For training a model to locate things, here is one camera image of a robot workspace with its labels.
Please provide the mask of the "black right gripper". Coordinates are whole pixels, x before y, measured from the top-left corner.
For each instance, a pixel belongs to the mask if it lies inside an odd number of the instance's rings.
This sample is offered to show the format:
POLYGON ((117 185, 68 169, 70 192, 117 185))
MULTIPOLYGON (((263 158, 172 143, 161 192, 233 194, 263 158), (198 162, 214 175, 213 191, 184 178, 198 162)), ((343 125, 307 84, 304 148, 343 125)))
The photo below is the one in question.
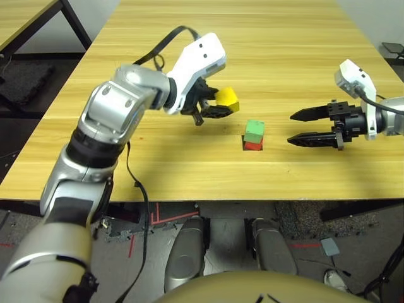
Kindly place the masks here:
POLYGON ((367 134, 367 120, 361 107, 348 102, 331 102, 328 105, 301 109, 290 116, 296 121, 316 121, 330 118, 334 125, 331 132, 300 133, 287 139, 287 142, 301 147, 333 147, 343 150, 344 143, 352 138, 367 134))

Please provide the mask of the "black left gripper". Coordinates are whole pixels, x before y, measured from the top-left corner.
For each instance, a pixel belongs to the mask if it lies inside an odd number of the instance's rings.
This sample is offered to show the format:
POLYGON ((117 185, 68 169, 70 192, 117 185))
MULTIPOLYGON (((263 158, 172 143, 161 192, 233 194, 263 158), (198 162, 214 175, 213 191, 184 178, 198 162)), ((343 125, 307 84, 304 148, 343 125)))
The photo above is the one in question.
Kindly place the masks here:
POLYGON ((218 93, 216 88, 208 88, 206 81, 198 78, 186 95, 182 115, 192 116, 196 126, 201 126, 204 123, 204 118, 223 118, 234 112, 226 106, 209 106, 201 110, 198 109, 200 100, 215 100, 215 95, 218 93))

